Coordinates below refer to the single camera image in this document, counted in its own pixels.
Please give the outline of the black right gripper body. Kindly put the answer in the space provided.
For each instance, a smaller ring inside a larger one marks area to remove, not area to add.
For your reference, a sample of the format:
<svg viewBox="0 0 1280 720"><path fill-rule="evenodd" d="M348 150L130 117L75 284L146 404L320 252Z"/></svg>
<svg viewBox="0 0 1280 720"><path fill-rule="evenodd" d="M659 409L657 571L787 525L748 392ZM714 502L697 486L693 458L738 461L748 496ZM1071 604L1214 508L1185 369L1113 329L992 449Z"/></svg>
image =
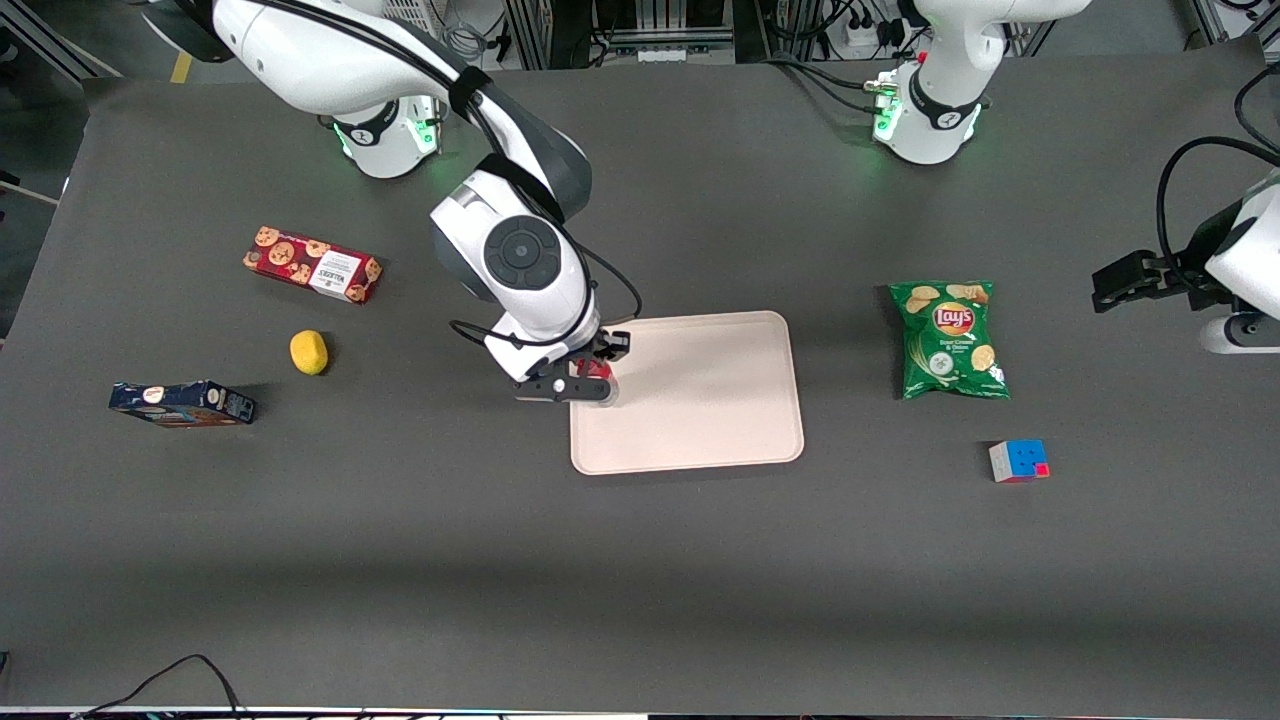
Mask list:
<svg viewBox="0 0 1280 720"><path fill-rule="evenodd" d="M570 363L614 363L631 348L628 331L598 331L582 347L568 354Z"/></svg>

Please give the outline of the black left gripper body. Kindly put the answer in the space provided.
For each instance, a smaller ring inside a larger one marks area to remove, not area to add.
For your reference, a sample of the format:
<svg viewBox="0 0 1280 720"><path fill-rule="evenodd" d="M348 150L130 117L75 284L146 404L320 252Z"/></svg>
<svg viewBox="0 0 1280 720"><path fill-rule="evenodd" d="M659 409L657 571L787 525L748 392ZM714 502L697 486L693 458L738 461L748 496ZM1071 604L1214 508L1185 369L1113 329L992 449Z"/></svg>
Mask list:
<svg viewBox="0 0 1280 720"><path fill-rule="evenodd" d="M1146 264L1146 297L1152 300L1172 297L1180 293L1197 291L1196 278L1187 282L1187 277L1176 266L1167 263Z"/></svg>

